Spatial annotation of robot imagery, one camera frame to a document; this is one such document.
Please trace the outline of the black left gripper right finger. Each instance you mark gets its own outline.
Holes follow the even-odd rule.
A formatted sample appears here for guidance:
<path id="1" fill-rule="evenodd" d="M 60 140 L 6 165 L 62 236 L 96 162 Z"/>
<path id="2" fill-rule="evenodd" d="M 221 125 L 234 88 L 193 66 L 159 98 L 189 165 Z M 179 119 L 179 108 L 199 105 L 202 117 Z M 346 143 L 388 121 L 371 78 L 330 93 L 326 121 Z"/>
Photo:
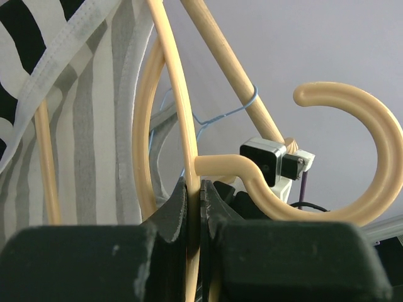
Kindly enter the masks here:
<path id="1" fill-rule="evenodd" d="M 246 220 L 203 181 L 204 301 L 391 301 L 382 263 L 349 223 Z"/>

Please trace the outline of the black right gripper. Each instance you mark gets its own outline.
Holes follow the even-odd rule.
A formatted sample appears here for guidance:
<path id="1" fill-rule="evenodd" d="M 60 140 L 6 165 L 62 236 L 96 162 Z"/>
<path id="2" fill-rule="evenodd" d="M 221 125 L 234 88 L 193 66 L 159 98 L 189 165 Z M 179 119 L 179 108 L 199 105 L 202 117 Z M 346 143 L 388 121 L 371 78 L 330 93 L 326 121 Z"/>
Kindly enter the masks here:
<path id="1" fill-rule="evenodd" d="M 221 199 L 245 220 L 270 220 L 252 201 L 249 194 L 224 182 L 213 183 Z"/>

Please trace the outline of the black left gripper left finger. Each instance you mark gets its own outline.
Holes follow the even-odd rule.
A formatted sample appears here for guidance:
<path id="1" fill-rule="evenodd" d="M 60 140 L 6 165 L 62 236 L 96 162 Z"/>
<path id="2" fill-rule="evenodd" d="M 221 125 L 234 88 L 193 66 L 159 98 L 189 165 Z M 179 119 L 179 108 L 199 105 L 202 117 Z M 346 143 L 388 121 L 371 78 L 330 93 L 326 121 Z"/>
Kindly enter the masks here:
<path id="1" fill-rule="evenodd" d="M 26 228 L 1 252 L 2 301 L 184 301 L 187 190 L 139 225 Z"/>

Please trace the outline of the black white striped tank top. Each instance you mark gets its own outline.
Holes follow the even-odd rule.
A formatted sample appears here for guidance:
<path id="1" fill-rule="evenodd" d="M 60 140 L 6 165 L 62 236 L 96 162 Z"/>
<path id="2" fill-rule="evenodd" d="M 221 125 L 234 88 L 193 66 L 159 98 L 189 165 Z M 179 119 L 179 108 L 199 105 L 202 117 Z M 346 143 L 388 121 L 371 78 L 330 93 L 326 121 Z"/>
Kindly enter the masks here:
<path id="1" fill-rule="evenodd" d="M 1 5 L 1 243 L 48 222 L 34 122 L 42 101 L 61 222 L 142 222 L 132 122 L 152 28 L 145 1 Z"/>

